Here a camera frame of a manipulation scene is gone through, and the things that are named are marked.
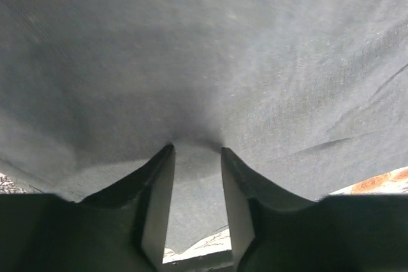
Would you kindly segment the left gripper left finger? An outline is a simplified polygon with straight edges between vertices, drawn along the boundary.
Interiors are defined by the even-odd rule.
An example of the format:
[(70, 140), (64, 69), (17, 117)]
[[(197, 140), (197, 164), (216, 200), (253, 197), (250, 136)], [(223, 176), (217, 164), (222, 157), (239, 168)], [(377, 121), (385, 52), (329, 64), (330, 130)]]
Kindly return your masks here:
[(166, 145), (80, 202), (1, 196), (2, 271), (160, 271), (175, 172)]

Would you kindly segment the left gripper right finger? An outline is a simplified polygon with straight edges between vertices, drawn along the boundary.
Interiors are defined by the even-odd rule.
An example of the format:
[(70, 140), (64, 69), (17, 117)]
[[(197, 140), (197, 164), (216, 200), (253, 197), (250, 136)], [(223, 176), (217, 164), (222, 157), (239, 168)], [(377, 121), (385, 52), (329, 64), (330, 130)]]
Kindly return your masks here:
[(237, 271), (406, 271), (407, 196), (300, 197), (221, 150)]

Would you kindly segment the grey long sleeve shirt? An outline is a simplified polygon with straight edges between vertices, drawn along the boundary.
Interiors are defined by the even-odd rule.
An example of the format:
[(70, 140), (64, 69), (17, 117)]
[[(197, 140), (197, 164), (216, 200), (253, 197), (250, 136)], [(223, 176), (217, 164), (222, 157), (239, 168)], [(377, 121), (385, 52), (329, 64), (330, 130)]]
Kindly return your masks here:
[(407, 0), (1, 0), (2, 173), (79, 201), (167, 143), (176, 252), (222, 147), (308, 199), (406, 166)]

